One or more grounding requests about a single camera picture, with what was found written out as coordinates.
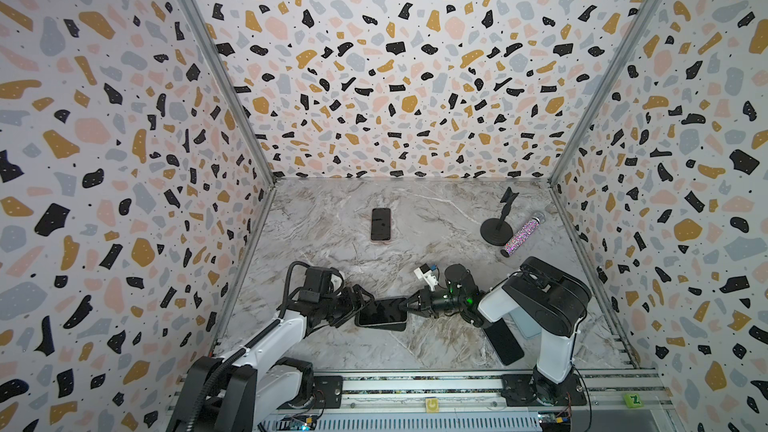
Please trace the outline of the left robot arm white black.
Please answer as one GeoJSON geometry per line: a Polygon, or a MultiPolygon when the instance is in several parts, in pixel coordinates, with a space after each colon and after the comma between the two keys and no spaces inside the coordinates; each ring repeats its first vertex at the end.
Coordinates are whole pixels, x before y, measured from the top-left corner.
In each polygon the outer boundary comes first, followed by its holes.
{"type": "Polygon", "coordinates": [[[373,301],[363,287],[347,284],[336,268],[292,262],[274,318],[232,351],[192,364],[167,429],[251,431],[282,405],[313,406],[312,364],[286,353],[324,327],[344,325],[373,301]]]}

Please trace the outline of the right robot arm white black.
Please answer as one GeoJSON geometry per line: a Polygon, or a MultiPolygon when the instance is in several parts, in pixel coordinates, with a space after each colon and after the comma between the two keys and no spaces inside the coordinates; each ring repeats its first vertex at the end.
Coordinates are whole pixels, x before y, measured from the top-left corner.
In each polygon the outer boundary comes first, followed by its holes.
{"type": "Polygon", "coordinates": [[[449,266],[444,279],[441,287],[427,285],[414,293],[401,309],[425,318],[459,316],[484,332],[504,365],[524,356],[505,321],[521,310],[541,329],[533,379],[558,386],[572,374],[575,337],[591,301],[591,292],[581,280],[533,256],[488,291],[461,264],[449,266]]]}

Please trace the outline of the light blue phone case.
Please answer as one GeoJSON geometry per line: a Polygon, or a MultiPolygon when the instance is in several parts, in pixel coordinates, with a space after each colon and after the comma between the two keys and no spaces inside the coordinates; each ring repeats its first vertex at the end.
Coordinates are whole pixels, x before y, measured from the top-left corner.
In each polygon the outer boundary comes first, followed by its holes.
{"type": "Polygon", "coordinates": [[[524,338],[530,340],[541,334],[542,328],[528,316],[515,318],[514,322],[524,338]]]}

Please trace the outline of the black phone case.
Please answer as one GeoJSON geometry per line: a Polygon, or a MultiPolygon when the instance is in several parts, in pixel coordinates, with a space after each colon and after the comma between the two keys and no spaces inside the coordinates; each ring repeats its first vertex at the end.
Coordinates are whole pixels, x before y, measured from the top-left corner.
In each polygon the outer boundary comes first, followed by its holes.
{"type": "Polygon", "coordinates": [[[401,322],[401,323],[384,323],[384,324],[373,324],[373,325],[358,324],[358,327],[365,328],[365,329],[372,329],[372,330],[403,332],[407,328],[407,323],[401,322]]]}

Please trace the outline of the black phone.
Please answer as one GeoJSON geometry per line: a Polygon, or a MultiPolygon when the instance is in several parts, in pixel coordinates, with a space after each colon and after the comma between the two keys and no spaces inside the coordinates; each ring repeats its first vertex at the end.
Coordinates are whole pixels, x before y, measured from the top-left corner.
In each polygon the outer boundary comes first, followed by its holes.
{"type": "Polygon", "coordinates": [[[355,325],[407,323],[408,312],[403,308],[405,301],[406,299],[404,297],[372,301],[358,313],[355,318],[355,325]]]}
{"type": "Polygon", "coordinates": [[[503,365],[509,366],[524,357],[523,348],[504,319],[499,319],[483,331],[503,365]]]}

